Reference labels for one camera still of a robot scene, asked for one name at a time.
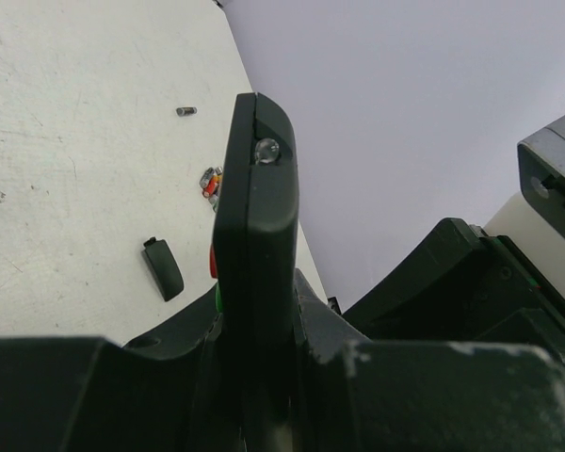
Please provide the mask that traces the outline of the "black battery cover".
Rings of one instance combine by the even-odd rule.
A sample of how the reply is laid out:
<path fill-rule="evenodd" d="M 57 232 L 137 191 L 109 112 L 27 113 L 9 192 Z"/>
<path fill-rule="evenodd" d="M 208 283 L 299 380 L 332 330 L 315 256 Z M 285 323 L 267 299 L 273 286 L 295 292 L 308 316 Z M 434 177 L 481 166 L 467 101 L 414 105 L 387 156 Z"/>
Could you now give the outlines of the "black battery cover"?
<path fill-rule="evenodd" d="M 151 237 L 143 243 L 143 258 L 165 302 L 185 289 L 185 282 L 166 240 Z"/>

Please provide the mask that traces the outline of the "black tv remote control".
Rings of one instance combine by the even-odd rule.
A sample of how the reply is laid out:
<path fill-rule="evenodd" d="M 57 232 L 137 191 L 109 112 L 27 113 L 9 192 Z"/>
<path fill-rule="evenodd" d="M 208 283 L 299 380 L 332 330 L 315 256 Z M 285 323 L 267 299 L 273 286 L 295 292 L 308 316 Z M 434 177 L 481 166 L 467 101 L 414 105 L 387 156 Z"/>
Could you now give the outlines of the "black tv remote control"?
<path fill-rule="evenodd" d="M 249 451 L 292 444 L 299 177 L 293 127 L 260 93 L 237 96 L 213 231 L 228 369 Z"/>

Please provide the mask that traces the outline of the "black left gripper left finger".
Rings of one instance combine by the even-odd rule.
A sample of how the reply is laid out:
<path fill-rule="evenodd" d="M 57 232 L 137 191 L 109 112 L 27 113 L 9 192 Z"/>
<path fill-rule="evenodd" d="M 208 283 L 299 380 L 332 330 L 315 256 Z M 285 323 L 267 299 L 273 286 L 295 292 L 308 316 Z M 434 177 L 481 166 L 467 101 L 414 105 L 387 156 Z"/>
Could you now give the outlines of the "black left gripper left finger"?
<path fill-rule="evenodd" d="M 202 365 L 219 319 L 159 332 L 0 339 L 0 451 L 222 451 Z"/>

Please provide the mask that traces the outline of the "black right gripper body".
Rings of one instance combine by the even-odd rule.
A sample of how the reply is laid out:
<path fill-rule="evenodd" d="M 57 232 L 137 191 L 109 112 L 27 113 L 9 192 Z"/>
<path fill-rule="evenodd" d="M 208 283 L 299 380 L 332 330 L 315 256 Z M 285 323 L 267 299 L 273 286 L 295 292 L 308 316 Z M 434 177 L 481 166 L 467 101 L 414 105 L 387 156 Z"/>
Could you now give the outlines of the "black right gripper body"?
<path fill-rule="evenodd" d="M 565 299 L 505 235 L 442 219 L 343 314 L 371 339 L 544 348 L 565 363 Z"/>

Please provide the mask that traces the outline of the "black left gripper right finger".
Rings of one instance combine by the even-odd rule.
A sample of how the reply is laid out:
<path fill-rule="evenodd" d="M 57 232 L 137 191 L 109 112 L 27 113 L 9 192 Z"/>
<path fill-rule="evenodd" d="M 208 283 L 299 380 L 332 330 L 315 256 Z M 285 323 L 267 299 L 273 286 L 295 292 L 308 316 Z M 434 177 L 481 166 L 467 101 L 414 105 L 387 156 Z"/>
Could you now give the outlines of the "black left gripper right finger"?
<path fill-rule="evenodd" d="M 294 276 L 301 451 L 565 451 L 565 370 L 540 347 L 367 339 Z"/>

